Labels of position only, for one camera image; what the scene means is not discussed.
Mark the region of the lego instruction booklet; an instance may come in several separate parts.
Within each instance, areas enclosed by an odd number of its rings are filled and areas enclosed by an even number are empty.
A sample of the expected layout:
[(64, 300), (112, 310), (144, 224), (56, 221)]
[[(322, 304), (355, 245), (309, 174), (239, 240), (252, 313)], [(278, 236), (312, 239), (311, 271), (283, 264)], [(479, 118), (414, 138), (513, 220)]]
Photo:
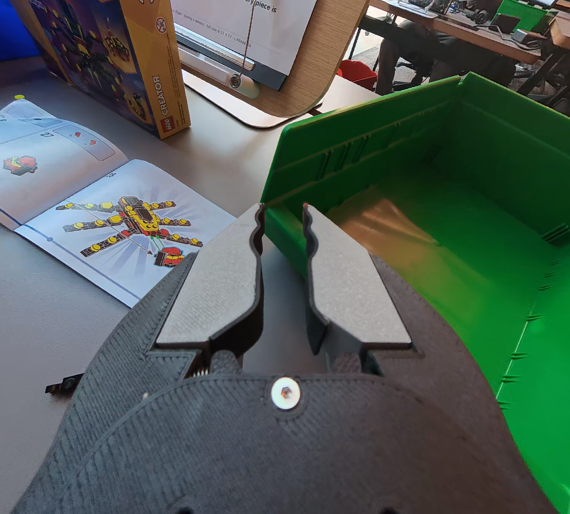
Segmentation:
[(25, 98), (1, 109), (1, 223), (129, 307), (234, 219)]

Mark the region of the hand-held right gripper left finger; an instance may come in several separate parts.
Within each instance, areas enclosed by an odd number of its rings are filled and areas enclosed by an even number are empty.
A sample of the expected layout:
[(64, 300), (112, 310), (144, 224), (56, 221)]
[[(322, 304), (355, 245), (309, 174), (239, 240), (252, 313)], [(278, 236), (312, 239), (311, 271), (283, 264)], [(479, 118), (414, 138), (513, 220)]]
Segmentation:
[(189, 269), (156, 339), (161, 348), (246, 353), (263, 330), (263, 204), (210, 240)]

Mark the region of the small green bin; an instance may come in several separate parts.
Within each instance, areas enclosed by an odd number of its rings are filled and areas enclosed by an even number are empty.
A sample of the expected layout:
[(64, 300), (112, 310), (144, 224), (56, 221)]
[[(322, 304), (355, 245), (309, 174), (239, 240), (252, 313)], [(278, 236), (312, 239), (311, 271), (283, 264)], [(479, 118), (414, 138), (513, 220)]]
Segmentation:
[(502, 0), (496, 14), (498, 12), (519, 17), (517, 28), (539, 34), (546, 32), (553, 17), (552, 12), (520, 0)]

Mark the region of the red bin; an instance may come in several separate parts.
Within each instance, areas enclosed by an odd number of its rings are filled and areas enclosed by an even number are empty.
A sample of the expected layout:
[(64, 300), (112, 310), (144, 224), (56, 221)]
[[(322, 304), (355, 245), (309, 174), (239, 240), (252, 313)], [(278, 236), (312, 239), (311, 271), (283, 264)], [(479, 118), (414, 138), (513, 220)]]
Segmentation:
[(349, 59), (341, 62), (337, 75), (370, 91), (377, 81), (377, 74), (368, 65)]

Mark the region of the dark brown box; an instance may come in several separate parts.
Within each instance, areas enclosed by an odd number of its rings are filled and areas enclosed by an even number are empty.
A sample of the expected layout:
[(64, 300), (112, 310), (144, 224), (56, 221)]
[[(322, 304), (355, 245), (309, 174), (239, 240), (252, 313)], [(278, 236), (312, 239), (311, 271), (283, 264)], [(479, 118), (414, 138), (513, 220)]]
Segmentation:
[(517, 29), (519, 22), (519, 17), (498, 12), (490, 22), (489, 28), (508, 35)]

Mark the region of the wooden table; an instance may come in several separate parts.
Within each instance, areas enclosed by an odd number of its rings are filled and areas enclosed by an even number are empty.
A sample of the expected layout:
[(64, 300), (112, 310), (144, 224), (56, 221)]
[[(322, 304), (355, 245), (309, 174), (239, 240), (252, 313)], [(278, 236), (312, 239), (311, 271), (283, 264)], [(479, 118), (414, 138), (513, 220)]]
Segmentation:
[(509, 57), (518, 62), (535, 63), (541, 58), (540, 50), (525, 50), (509, 37), (486, 28), (467, 28), (459, 25), (455, 20), (445, 20), (441, 17), (428, 18), (425, 14), (410, 12), (397, 0), (369, 0), (369, 5), (393, 14), (397, 17), (412, 20), (426, 28), (445, 33), (473, 45), (491, 50), (494, 53)]

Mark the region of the yellow and purple lego box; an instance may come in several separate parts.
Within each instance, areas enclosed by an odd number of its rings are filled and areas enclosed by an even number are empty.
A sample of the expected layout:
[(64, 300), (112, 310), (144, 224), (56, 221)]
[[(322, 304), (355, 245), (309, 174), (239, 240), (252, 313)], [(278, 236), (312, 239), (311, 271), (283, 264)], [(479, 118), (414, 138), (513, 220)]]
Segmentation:
[(165, 139), (190, 126), (170, 0), (10, 0), (48, 69)]

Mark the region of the black lego piece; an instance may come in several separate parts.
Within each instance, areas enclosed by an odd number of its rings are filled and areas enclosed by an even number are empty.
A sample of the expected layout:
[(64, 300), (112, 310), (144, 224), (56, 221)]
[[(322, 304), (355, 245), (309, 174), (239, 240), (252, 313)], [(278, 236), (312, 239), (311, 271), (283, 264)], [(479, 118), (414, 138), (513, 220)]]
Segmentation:
[(61, 382), (47, 385), (45, 394), (64, 395), (72, 393), (81, 381), (83, 374), (71, 375), (64, 377)]

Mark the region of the blue container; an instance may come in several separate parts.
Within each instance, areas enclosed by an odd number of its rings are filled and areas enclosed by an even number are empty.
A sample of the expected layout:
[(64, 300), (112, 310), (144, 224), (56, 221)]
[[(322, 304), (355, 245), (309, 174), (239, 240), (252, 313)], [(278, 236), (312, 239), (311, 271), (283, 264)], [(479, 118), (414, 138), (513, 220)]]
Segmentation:
[(38, 49), (10, 0), (1, 0), (1, 62), (38, 56)]

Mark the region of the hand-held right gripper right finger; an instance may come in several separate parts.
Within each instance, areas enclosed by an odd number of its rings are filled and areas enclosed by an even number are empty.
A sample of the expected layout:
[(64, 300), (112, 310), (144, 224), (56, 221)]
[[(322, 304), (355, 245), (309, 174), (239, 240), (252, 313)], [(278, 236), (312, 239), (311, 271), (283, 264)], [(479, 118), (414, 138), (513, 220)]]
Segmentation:
[(364, 364), (375, 350), (412, 340), (368, 250), (310, 204), (303, 205), (307, 255), (307, 335), (331, 369), (345, 353)]

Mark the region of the green plastic bin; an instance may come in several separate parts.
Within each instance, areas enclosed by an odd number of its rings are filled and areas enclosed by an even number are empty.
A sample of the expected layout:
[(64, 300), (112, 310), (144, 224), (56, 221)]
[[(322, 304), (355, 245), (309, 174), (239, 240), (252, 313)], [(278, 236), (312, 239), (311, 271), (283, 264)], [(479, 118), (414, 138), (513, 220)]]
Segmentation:
[(303, 276), (308, 203), (438, 311), (569, 513), (569, 117), (444, 79), (285, 127), (262, 201)]

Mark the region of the wooden display stand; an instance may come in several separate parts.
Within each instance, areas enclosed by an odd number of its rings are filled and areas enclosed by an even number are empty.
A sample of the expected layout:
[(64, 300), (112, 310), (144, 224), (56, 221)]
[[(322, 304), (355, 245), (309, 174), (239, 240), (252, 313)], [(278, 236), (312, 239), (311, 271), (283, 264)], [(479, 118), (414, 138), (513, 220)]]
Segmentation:
[(179, 46), (185, 85), (242, 123), (269, 128), (310, 111), (336, 76), (352, 35), (370, 0), (317, 0), (295, 62), (281, 89), (257, 83), (254, 99), (209, 77), (190, 62), (189, 48)]

